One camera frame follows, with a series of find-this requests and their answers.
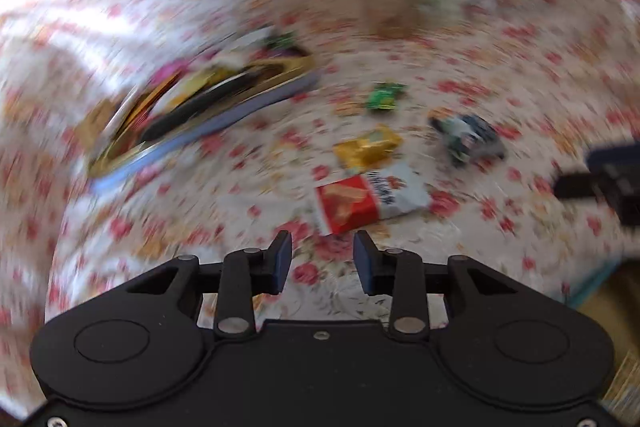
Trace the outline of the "black white snack packet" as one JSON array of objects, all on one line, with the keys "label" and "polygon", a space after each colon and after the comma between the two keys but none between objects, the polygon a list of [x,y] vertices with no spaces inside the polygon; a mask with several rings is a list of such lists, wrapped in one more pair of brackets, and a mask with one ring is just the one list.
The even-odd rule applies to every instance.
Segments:
[{"label": "black white snack packet", "polygon": [[438,133],[454,167],[464,167],[484,158],[506,158],[497,130],[480,116],[472,114],[432,117],[430,125]]}]

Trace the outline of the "small glass bowl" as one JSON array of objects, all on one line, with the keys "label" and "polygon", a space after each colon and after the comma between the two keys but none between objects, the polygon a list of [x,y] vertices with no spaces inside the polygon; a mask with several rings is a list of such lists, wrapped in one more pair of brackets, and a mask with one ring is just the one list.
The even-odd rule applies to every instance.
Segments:
[{"label": "small glass bowl", "polygon": [[372,36],[405,39],[421,27],[416,0],[363,0],[364,22]]}]

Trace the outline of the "green wrapped candy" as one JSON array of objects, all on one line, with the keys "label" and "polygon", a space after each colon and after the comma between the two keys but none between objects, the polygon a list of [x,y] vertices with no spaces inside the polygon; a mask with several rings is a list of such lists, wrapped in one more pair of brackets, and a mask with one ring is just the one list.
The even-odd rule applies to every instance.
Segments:
[{"label": "green wrapped candy", "polygon": [[364,106],[373,112],[390,112],[405,94],[406,86],[399,82],[379,82],[367,95]]}]

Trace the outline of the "gold tin lid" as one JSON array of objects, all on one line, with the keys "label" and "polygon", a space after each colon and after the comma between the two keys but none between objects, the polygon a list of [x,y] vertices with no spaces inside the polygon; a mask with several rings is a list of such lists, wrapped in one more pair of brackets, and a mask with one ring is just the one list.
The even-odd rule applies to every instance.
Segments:
[{"label": "gold tin lid", "polygon": [[572,309],[580,308],[587,299],[593,295],[606,280],[617,270],[620,262],[606,262],[601,268],[597,269],[584,283],[580,285],[576,291],[572,291],[570,297],[565,299],[565,304]]}]

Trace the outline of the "red white snack packet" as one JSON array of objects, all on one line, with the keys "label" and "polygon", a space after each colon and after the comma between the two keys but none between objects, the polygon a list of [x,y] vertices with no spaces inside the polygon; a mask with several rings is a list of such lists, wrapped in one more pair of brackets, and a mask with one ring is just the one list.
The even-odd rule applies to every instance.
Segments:
[{"label": "red white snack packet", "polygon": [[317,185],[312,202],[319,233],[329,236],[428,209],[432,198],[418,175],[403,162],[396,162]]}]

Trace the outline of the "floral sofa cover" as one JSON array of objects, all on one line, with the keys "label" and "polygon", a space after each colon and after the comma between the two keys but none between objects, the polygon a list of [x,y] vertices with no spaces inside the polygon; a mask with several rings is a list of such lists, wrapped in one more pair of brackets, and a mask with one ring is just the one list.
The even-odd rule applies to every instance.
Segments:
[{"label": "floral sofa cover", "polygon": [[[406,93],[385,122],[431,209],[377,223],[383,245],[465,254],[565,300],[639,237],[602,204],[563,204],[552,176],[639,133],[639,0],[461,0],[462,19],[372,36],[363,0],[1,0],[1,338],[179,253],[218,261],[293,237],[288,287],[260,317],[377,317],[348,236],[322,237],[310,192],[344,174],[333,147],[378,123],[379,82]],[[317,87],[90,190],[76,129],[99,103],[231,34],[274,25],[312,49]],[[432,117],[472,114],[506,158],[454,167]]]}]

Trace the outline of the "gold tin tray with snacks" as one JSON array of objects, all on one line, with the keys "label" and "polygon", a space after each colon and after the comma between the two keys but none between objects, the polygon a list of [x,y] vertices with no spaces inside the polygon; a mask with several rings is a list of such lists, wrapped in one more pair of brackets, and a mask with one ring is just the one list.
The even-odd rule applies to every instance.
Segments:
[{"label": "gold tin tray with snacks", "polygon": [[99,104],[81,123],[90,186],[104,190],[318,79],[314,56],[292,32],[265,26],[206,44],[118,100]]}]

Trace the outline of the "gold wrapped candy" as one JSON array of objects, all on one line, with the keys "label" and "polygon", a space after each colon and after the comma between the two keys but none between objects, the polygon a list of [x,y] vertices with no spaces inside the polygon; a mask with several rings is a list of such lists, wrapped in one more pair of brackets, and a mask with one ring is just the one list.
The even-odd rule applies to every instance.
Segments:
[{"label": "gold wrapped candy", "polygon": [[398,133],[379,124],[356,139],[336,143],[333,152],[346,170],[360,173],[381,167],[402,143],[404,140]]}]

